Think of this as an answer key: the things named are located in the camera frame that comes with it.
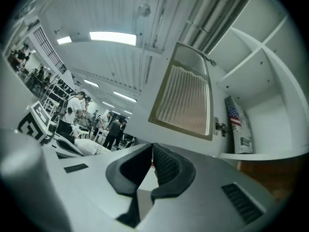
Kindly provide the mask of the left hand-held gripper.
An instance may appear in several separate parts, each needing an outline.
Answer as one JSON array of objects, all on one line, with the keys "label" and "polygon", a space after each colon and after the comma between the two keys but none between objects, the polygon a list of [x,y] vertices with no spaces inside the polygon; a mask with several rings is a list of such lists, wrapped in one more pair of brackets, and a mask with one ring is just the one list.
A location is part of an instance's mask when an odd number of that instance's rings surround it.
[{"label": "left hand-held gripper", "polygon": [[44,147],[56,152],[59,158],[83,157],[85,154],[75,145],[75,138],[65,132],[57,133],[57,124],[51,120],[43,105],[37,101],[28,106],[18,130],[36,139]]}]

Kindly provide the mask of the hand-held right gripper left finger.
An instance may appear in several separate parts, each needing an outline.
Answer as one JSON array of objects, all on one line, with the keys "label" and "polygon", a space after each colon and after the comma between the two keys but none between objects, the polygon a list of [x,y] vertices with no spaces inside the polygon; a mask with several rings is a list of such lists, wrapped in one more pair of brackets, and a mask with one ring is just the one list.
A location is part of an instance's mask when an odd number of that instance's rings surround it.
[{"label": "hand-held right gripper left finger", "polygon": [[140,211],[137,190],[152,165],[152,144],[113,161],[106,169],[106,178],[117,194],[131,198],[128,211],[116,220],[135,228],[140,223]]}]

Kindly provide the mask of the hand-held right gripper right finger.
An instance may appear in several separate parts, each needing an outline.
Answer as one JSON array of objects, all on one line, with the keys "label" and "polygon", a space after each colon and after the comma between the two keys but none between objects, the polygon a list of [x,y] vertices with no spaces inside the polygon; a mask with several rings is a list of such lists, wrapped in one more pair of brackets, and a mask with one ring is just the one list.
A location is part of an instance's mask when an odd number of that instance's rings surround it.
[{"label": "hand-held right gripper right finger", "polygon": [[153,164],[158,188],[152,190],[152,200],[180,196],[196,176],[196,169],[191,161],[158,143],[153,144]]}]

